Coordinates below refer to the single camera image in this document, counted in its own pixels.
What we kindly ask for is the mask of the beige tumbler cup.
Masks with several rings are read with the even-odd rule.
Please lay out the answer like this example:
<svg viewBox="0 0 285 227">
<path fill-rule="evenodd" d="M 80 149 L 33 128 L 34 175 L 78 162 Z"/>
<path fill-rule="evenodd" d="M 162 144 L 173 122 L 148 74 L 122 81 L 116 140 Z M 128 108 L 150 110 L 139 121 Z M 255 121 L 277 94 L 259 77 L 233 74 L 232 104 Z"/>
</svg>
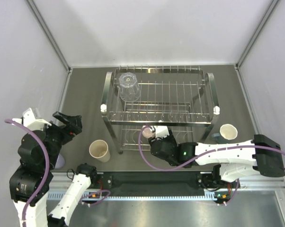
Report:
<svg viewBox="0 0 285 227">
<path fill-rule="evenodd" d="M 102 163 L 110 160 L 109 147 L 104 140 L 96 140 L 92 142 L 89 146 L 89 154 Z"/>
</svg>

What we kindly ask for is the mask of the lavender cup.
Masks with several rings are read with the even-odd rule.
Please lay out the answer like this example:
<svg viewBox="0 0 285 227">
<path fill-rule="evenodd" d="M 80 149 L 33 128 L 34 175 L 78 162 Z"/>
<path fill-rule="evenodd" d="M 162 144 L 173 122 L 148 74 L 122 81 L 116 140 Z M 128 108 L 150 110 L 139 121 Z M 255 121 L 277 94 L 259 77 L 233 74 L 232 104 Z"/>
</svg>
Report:
<svg viewBox="0 0 285 227">
<path fill-rule="evenodd" d="M 60 169 L 64 165 L 65 165 L 65 159 L 64 159 L 64 157 L 61 154 L 59 154 L 58 158 L 56 160 L 55 169 Z"/>
</svg>

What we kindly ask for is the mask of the clear plastic cup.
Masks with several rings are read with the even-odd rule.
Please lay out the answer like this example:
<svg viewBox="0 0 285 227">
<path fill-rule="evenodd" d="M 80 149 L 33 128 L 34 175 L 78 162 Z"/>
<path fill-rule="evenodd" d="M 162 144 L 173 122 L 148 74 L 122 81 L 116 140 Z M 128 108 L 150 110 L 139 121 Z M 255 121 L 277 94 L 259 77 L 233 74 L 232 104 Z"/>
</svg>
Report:
<svg viewBox="0 0 285 227">
<path fill-rule="evenodd" d="M 141 88 L 137 77 L 131 72 L 121 74 L 119 77 L 119 94 L 125 102 L 135 102 L 141 96 Z"/>
</svg>

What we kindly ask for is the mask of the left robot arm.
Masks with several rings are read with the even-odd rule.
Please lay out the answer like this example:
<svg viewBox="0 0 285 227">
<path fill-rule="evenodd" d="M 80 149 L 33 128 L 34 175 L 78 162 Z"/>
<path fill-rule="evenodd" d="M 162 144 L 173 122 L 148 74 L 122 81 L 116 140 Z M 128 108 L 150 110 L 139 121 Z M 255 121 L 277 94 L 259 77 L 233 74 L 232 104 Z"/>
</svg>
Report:
<svg viewBox="0 0 285 227">
<path fill-rule="evenodd" d="M 47 213 L 46 201 L 53 179 L 51 170 L 62 146 L 82 132 L 80 115 L 55 112 L 53 117 L 62 124 L 58 126 L 42 119 L 31 108 L 21 118 L 5 120 L 26 132 L 18 148 L 20 166 L 9 180 L 10 196 L 22 227 L 67 227 L 83 193 L 98 183 L 94 166 L 79 165 L 67 192 L 56 208 Z"/>
</svg>

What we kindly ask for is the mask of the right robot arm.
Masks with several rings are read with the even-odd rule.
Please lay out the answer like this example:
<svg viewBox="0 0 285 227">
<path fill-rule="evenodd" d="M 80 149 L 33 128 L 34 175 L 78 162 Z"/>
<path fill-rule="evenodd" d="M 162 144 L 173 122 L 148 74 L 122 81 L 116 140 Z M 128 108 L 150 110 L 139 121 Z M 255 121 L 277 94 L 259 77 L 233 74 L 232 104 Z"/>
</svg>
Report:
<svg viewBox="0 0 285 227">
<path fill-rule="evenodd" d="M 175 168 L 213 164 L 212 175 L 201 182 L 205 188 L 221 188 L 250 175 L 284 177 L 280 145 L 262 134 L 252 140 L 233 144 L 177 143 L 170 128 L 152 126 L 144 129 L 151 154 Z"/>
</svg>

